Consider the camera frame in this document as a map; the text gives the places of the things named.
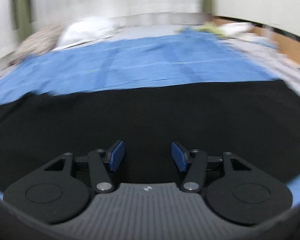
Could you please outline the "black pants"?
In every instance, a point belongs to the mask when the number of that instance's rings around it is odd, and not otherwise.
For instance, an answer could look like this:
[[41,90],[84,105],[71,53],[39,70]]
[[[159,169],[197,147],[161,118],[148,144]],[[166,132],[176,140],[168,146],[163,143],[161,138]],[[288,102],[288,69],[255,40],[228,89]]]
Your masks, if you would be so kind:
[[300,97],[282,81],[29,93],[0,106],[0,190],[65,152],[84,156],[117,140],[126,183],[176,182],[173,141],[232,152],[287,182],[300,174]]

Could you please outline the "blue checked bed cover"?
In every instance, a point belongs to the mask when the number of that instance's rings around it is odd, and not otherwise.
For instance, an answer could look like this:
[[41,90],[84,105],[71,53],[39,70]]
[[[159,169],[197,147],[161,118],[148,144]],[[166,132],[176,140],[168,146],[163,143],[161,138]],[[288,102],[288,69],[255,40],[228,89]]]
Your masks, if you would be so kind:
[[[59,96],[195,83],[260,81],[285,83],[211,34],[179,33],[101,42],[30,56],[0,80],[0,106],[29,93]],[[300,174],[284,183],[289,185],[295,202],[299,202]]]

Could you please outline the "floral brown pillow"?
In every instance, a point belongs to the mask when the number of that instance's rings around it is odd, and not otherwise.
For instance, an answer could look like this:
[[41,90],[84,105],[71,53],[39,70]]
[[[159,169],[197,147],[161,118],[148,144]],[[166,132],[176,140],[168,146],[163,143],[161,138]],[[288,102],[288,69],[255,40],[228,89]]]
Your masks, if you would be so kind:
[[13,52],[9,65],[20,64],[30,55],[40,56],[51,51],[64,28],[64,24],[47,25],[27,37]]

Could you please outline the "wooden headboard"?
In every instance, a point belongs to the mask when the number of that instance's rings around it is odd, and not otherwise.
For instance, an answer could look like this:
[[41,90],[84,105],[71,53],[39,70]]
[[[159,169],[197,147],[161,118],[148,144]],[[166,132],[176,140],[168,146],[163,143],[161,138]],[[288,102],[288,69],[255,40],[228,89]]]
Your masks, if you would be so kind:
[[257,22],[251,30],[258,36],[268,36],[278,46],[279,52],[300,65],[300,37],[278,28],[270,28]]

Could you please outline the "white crumpled cloth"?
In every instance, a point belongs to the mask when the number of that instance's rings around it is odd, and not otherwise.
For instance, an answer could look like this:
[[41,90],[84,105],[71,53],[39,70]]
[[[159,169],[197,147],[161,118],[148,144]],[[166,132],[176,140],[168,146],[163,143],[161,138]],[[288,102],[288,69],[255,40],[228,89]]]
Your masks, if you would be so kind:
[[226,23],[220,26],[222,32],[226,36],[235,36],[240,33],[245,33],[251,31],[254,28],[254,25],[249,22],[234,22]]

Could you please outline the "green cloth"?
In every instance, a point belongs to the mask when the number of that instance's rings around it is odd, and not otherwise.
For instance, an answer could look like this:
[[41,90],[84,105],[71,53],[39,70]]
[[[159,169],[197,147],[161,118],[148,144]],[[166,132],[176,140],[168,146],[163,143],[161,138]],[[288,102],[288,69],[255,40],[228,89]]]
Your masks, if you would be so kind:
[[189,34],[189,33],[209,33],[218,37],[226,37],[225,31],[221,27],[212,22],[205,22],[203,25],[190,25],[177,30],[177,33]]

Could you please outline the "white pillow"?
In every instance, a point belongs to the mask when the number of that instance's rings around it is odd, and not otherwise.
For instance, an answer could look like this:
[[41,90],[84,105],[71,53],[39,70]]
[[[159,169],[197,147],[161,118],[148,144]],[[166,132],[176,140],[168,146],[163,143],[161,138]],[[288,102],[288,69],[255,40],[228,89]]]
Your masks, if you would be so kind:
[[106,17],[91,16],[68,25],[56,42],[56,49],[65,49],[83,43],[112,37],[117,23]]

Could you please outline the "green curtain left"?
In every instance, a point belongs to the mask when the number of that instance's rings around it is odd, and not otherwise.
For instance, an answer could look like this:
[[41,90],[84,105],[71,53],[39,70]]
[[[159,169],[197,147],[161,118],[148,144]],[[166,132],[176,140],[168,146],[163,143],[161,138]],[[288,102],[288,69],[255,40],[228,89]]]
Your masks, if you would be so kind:
[[23,42],[33,33],[31,0],[12,0],[12,13],[18,41]]

